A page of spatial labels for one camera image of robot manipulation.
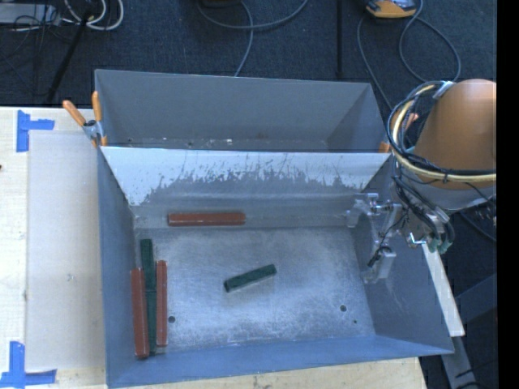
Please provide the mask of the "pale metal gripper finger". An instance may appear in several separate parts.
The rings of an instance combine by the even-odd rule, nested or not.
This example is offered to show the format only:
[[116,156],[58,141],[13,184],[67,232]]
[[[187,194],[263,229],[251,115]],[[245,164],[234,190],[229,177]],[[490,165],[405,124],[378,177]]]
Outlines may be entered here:
[[364,284],[375,284],[380,280],[386,280],[396,257],[396,252],[389,246],[381,246],[370,257],[366,268],[361,272],[362,282]]
[[354,204],[345,212],[345,223],[349,228],[354,228],[360,216],[368,216],[372,221],[382,220],[381,228],[391,228],[401,217],[401,205],[392,200],[381,200],[377,193],[357,194],[354,196]]

